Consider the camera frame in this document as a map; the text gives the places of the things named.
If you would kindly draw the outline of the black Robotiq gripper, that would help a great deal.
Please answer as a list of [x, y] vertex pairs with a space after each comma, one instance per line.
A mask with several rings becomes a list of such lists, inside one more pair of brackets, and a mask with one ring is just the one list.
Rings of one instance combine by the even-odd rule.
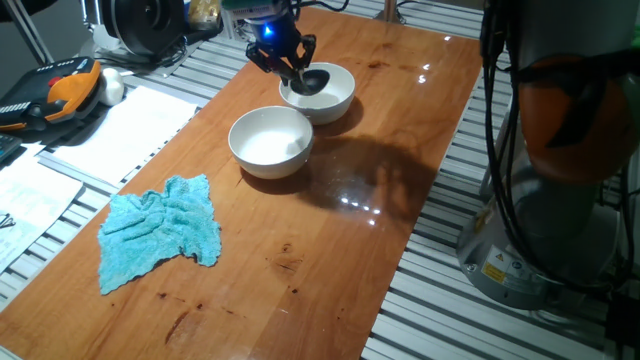
[[255, 41], [247, 45], [245, 55], [265, 73], [281, 78], [284, 85], [293, 80], [293, 69], [303, 71], [313, 58], [317, 38], [302, 35], [289, 12], [250, 19]]

